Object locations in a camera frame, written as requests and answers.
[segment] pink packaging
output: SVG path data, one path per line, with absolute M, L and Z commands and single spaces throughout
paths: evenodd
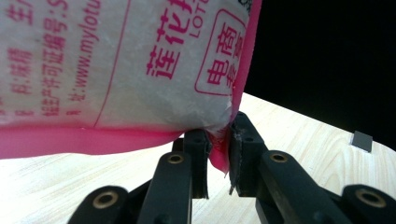
M 156 147 L 228 124 L 261 0 L 0 2 L 0 159 Z

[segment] metal screw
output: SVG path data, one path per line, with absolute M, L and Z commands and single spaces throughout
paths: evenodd
M 385 200 L 374 191 L 357 189 L 355 195 L 361 202 L 371 205 L 372 207 L 383 208 L 387 206 Z
M 178 164 L 184 161 L 184 158 L 180 155 L 171 155 L 168 157 L 168 162 L 172 164 Z
M 97 209 L 104 209 L 116 203 L 118 199 L 119 194 L 113 190 L 109 190 L 96 196 L 92 202 L 92 205 Z
M 286 162 L 288 158 L 282 154 L 275 153 L 270 156 L 271 160 L 276 162 Z

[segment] wooden table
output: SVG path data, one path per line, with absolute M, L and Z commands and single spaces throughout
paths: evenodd
M 265 144 L 292 155 L 317 183 L 340 194 L 364 184 L 396 198 L 396 152 L 373 142 L 372 153 L 350 145 L 352 133 L 251 95 L 240 110 Z M 152 178 L 171 144 L 116 155 L 60 154 L 0 161 L 0 223 L 66 223 L 94 189 L 132 190 Z M 192 223 L 260 223 L 254 199 L 228 195 L 229 177 L 208 167 L 209 200 L 194 200 Z

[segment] pink bag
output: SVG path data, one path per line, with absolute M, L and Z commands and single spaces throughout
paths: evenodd
M 205 129 L 228 172 L 261 3 L 1 1 L 0 159 L 121 153 Z

